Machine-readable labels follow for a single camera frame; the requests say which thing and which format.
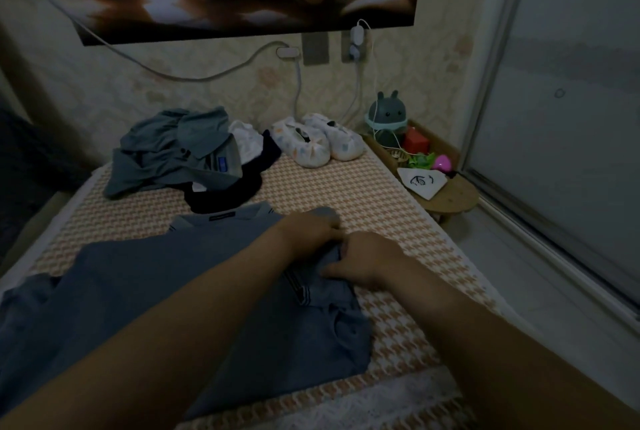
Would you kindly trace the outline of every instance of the animal-shaped container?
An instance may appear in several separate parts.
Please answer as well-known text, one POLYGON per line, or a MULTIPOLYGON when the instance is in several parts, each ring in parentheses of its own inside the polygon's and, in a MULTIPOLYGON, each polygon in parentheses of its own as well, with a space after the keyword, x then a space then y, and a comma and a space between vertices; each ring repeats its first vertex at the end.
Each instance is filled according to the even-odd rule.
POLYGON ((369 107, 369 113, 364 121, 373 130, 374 138, 380 145, 387 148, 402 148, 406 133, 406 109, 398 98, 395 90, 391 96, 385 98, 381 91, 378 99, 369 107))

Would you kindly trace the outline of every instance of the houndstooth tablecloth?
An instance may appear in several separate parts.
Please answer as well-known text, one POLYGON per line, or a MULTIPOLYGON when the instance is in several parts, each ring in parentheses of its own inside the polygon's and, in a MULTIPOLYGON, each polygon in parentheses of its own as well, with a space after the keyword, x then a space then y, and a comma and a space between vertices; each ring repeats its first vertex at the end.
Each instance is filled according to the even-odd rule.
MULTIPOLYGON (((160 235, 173 216, 190 212, 182 192, 170 188, 107 200, 102 190, 110 174, 107 168, 31 273, 61 275, 87 243, 160 235)), ((499 311, 461 252, 371 151, 313 170, 283 155, 262 177, 251 202, 268 200, 280 213, 331 206, 348 232, 368 230, 396 240, 454 287, 499 311)), ((451 375, 404 309, 384 292, 356 294, 373 325, 366 373, 185 422, 181 430, 475 427, 451 375)))

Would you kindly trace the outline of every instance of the pink egg-shaped object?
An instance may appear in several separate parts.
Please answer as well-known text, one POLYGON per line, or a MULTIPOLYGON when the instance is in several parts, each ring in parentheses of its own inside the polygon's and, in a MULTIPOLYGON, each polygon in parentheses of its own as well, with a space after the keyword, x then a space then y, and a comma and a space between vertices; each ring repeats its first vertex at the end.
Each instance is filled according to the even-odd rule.
POLYGON ((440 172, 451 172, 451 160, 446 155, 440 155, 436 157, 436 161, 433 163, 433 167, 435 170, 439 170, 440 172))

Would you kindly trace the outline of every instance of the left arm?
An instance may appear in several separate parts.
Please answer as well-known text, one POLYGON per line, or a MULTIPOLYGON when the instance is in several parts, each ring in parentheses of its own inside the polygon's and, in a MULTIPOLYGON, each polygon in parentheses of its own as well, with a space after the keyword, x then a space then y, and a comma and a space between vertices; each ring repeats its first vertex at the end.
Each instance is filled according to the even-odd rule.
POLYGON ((174 428, 257 301, 296 258, 341 239, 337 228, 309 213, 285 217, 41 387, 0 427, 174 428))

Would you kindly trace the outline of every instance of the floor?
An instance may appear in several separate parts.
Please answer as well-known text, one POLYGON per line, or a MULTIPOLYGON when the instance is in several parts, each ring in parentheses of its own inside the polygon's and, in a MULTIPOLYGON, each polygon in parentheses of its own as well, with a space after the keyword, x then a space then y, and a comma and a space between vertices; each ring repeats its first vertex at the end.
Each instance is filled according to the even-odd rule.
POLYGON ((482 208, 444 229, 545 345, 640 411, 640 335, 482 208))

